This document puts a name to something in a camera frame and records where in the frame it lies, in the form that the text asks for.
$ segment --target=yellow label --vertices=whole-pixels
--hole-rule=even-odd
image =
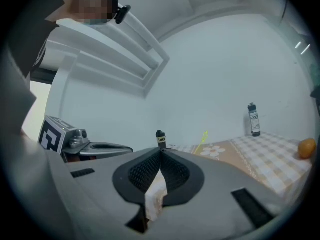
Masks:
[[[166,137],[165,136],[157,137],[156,140],[158,141],[158,143],[163,143],[163,142],[166,142]]]

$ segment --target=white curved wall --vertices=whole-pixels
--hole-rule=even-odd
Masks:
[[[167,141],[197,144],[250,133],[248,104],[261,130],[318,138],[313,87],[292,48],[260,15],[235,15],[192,26],[161,43],[171,60],[147,97]]]

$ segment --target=orange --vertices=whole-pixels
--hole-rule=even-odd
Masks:
[[[316,141],[313,138],[307,138],[300,142],[298,153],[302,159],[308,159],[316,149]]]

